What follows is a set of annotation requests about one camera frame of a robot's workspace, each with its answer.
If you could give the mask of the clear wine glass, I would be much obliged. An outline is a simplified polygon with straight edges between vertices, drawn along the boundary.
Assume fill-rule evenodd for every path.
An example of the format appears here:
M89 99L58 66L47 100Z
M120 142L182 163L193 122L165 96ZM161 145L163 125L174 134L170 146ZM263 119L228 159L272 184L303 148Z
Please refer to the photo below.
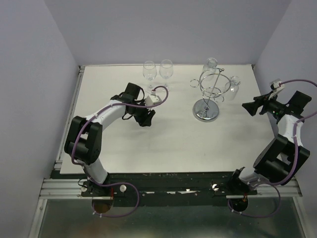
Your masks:
M157 76L156 64L153 61L146 61L143 64L143 76L148 81L147 92L151 93L153 90L153 80Z

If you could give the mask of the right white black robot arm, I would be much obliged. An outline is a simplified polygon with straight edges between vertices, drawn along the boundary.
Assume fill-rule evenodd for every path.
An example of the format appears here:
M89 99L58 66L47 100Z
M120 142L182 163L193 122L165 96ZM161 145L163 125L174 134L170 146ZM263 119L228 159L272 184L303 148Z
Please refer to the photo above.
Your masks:
M278 134L260 153L253 164L254 171L237 169L227 183L233 194L248 193L261 184L285 185L310 156L300 139L303 122L301 113L311 97L296 91L287 104L277 101L272 92L254 97L253 102L243 103L243 108L254 116L272 114L277 120Z

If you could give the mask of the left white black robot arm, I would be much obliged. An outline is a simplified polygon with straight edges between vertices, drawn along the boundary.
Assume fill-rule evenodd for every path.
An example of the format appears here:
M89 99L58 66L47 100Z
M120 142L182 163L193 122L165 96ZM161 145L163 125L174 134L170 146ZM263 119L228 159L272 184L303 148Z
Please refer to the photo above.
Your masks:
M110 184L106 181L108 172L99 159L103 131L115 120L123 119L126 114L134 117L141 127L151 126L155 115L151 107L161 102L155 91L138 100L140 92L144 92L140 86L128 83L125 91L111 97L104 108L86 117L76 116L71 121L64 152L95 181L93 191L99 196L106 195L110 189Z

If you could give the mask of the chrome wine glass rack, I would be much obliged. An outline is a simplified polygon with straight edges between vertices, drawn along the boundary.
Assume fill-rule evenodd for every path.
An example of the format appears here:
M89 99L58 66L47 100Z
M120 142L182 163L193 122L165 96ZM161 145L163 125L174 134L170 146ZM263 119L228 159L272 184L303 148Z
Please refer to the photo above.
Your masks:
M225 89L218 87L220 78L230 80L223 74L224 68L207 68L200 74L199 79L192 79L190 86L199 88L202 93L202 99L199 99L192 108L194 117L202 122L212 122L219 116L218 100L224 102ZM203 82L214 77L214 82L211 86L204 86Z

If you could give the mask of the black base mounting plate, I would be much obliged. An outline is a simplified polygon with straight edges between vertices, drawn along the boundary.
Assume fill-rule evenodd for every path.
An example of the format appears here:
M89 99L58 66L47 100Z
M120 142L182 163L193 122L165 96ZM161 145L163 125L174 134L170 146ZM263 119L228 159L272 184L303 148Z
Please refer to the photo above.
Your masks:
M225 206L227 196L256 195L236 172L112 173L101 187L84 183L84 198L114 207Z

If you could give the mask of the aluminium left side rail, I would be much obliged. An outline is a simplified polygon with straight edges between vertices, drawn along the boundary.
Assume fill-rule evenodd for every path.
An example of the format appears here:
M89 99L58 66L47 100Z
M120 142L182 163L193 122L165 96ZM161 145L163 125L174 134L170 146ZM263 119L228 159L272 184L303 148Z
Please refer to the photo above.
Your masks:
M65 141L67 138L67 133L71 124L71 120L73 118L73 114L74 114L74 110L75 110L75 105L77 102L77 98L78 98L78 94L79 94L79 90L80 90L80 86L81 86L81 82L82 82L82 78L84 75L84 71L85 71L85 66L80 65L79 66L79 73L78 73L78 77L77 77L77 81L76 81L76 85L75 85L75 89L74 89L74 93L71 99L71 104L70 104L70 108L69 108L69 112L68 112L68 116L66 119L66 125L63 131L63 136L62 136L62 140L58 149L58 153L55 159L55 163L54 163L54 167L53 170L56 171L60 171L61 166L62 166L62 155L64 153L64 145L65 145Z

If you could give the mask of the aluminium rail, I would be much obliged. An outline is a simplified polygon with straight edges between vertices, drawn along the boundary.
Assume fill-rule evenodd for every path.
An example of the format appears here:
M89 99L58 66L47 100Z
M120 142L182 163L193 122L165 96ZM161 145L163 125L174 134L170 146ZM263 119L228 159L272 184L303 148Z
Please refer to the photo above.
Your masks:
M55 159L55 163L54 163L54 167L53 170L56 171L60 171L61 166L62 166L62 155L64 153L64 145L65 145L65 141L67 138L67 133L71 124L71 120L73 118L73 114L74 114L74 110L75 110L75 105L77 102L77 98L78 98L78 94L79 94L79 90L80 90L80 86L81 86L81 82L82 82L82 78L84 75L84 71L85 71L85 66L80 65L79 66L79 73L78 73L78 77L77 77L77 81L76 81L76 85L75 85L75 89L74 89L74 93L71 99L71 104L70 104L70 108L69 108L69 112L68 112L68 116L66 119L66 125L63 131L63 136L62 136L62 140L58 149L58 153Z
M46 179L42 183L40 199L107 199L107 196L88 194L83 196L83 189L76 179ZM272 198L272 197L301 197L302 192L296 179L292 179L285 186L277 186L277 189L263 184L257 188L257 194L248 195L249 198Z

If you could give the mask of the aluminium front rail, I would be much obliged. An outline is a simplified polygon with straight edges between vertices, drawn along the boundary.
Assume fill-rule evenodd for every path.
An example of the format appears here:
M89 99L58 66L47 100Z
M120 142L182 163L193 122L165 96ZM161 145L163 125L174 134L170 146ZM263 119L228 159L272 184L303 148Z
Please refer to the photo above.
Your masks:
M40 199L107 199L107 196L88 194L83 196L83 189L76 179L46 179L42 183ZM248 195L249 198L272 198L272 197L301 197L302 192L296 179L292 179L285 186L277 186L277 189L263 184L257 188L257 194Z

